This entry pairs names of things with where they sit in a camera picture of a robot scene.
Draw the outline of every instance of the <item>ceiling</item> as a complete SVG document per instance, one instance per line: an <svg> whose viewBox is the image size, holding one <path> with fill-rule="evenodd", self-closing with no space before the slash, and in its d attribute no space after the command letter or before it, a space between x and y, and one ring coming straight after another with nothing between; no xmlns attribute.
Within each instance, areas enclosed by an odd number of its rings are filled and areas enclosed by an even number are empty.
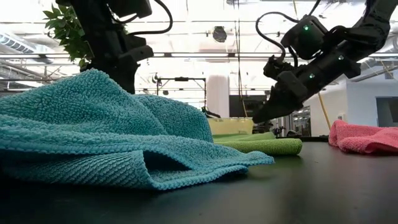
<svg viewBox="0 0 398 224"><path fill-rule="evenodd" d="M32 46L34 53L65 53L63 47L58 46L56 40L48 37L51 30L44 27L45 21L43 10L48 10L55 1L51 0L13 0L8 1L0 7L0 34L7 34L12 38L19 38L26 45ZM157 30L167 27L168 17L164 10L154 1L152 4L153 14L149 17L131 22L127 26L129 32L137 30ZM150 58L142 62L137 72L136 88L148 89L154 93L156 85L152 82L154 75L158 77L208 77L209 75L229 74L232 91L237 92L239 65L236 58L190 58L197 53L227 53L236 52L237 37L235 36L240 27L240 52L263 53L275 52L279 49L274 45L262 40L255 31L255 20L263 13L269 11L282 11L292 17L296 17L295 8L292 1L261 1L261 0L240 0L239 10L237 3L232 4L232 0L163 0L170 9L174 26L172 30L162 35L144 35L155 53L180 52L187 53L185 58ZM314 15L320 16L321 22L326 28L330 29L336 25L352 26L361 16L364 10L364 1L345 1L346 3L329 3L333 1L322 1ZM313 7L314 1L296 1L297 15L302 17ZM398 11L392 16L392 35L398 24ZM223 26L228 33L225 43L216 42L211 35L215 26ZM262 20L260 30L269 34L268 36L280 40L277 32L283 34L289 30L293 24L283 20L283 17L270 15ZM20 52L10 49L0 44L0 53L20 54ZM31 77L43 77L50 75L52 78L63 78L79 72L77 65L69 62L66 58L51 59L50 64L44 64L31 59L9 59L3 60L32 71ZM266 58L248 58L240 63L243 88L256 91L248 91L248 94L263 94L265 89L269 89L274 80L262 75L262 68L266 63ZM374 65L366 67L364 73L370 72L369 67L380 66L375 62ZM18 73L21 77L28 72ZM13 83L13 88L20 88L23 84ZM191 88L192 91L174 91L174 88ZM203 86L195 82L168 82L163 89L170 90L167 97L171 98L191 98L191 104L201 104L202 100L197 96L203 96Z"/></svg>

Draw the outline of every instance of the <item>pink towel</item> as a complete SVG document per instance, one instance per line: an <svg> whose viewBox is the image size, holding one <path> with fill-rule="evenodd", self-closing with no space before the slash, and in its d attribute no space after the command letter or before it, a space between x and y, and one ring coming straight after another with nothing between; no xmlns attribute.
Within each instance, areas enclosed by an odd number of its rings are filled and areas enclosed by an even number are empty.
<svg viewBox="0 0 398 224"><path fill-rule="evenodd" d="M337 120L331 127L329 144L344 152L398 152L398 128L354 125Z"/></svg>

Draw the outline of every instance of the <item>white wall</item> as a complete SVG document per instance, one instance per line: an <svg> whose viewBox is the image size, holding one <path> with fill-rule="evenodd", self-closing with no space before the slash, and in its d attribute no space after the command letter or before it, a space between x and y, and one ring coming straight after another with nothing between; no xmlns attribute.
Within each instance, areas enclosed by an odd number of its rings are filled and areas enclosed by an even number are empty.
<svg viewBox="0 0 398 224"><path fill-rule="evenodd" d="M327 86L326 91L321 91L323 104L329 117L330 124L337 120L338 115L347 116L347 92L345 81L339 85ZM304 106L310 106L311 113L311 135L329 135L328 123L323 114L318 95L314 95L306 102Z"/></svg>
<svg viewBox="0 0 398 224"><path fill-rule="evenodd" d="M376 97L398 96L398 82L347 83L348 122L377 126Z"/></svg>

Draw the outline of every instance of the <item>fabric texture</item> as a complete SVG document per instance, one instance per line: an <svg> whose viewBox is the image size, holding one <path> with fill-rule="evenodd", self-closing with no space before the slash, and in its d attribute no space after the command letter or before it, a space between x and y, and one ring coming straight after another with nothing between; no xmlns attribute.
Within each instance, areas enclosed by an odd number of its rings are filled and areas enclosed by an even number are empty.
<svg viewBox="0 0 398 224"><path fill-rule="evenodd" d="M213 136L215 144L241 152L261 151L268 155L297 155L303 146L300 139L276 139L273 133L231 134Z"/></svg>
<svg viewBox="0 0 398 224"><path fill-rule="evenodd" d="M131 95L97 70L0 98L0 108L2 170L22 180L167 190L274 162L214 144L200 110Z"/></svg>
<svg viewBox="0 0 398 224"><path fill-rule="evenodd" d="M329 144L344 152L398 152L398 128L353 125L337 120L331 127Z"/></svg>

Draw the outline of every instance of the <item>metal frame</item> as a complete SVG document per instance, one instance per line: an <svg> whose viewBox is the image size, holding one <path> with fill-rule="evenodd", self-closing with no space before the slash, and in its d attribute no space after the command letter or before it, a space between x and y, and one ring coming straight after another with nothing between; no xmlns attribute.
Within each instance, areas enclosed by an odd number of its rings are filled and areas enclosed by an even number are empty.
<svg viewBox="0 0 398 224"><path fill-rule="evenodd" d="M165 82L162 86L160 86L160 82L161 82L162 80L166 80L166 82ZM206 100L206 97L207 97L207 91L206 91L206 78L188 78L188 77L156 78L156 95L157 95L157 96L159 96L159 90L161 90L161 89L162 89L169 81L171 81L171 80L173 80L173 81L175 81L175 82L188 82L188 81L190 81L190 80L193 80L195 83L197 83L198 86L200 87L200 89L202 89L202 90L204 91L204 93L205 93L205 107L206 107L206 103L207 103L207 100ZM205 86L202 87L202 86L197 82L197 80L203 81L204 84L205 84Z"/></svg>

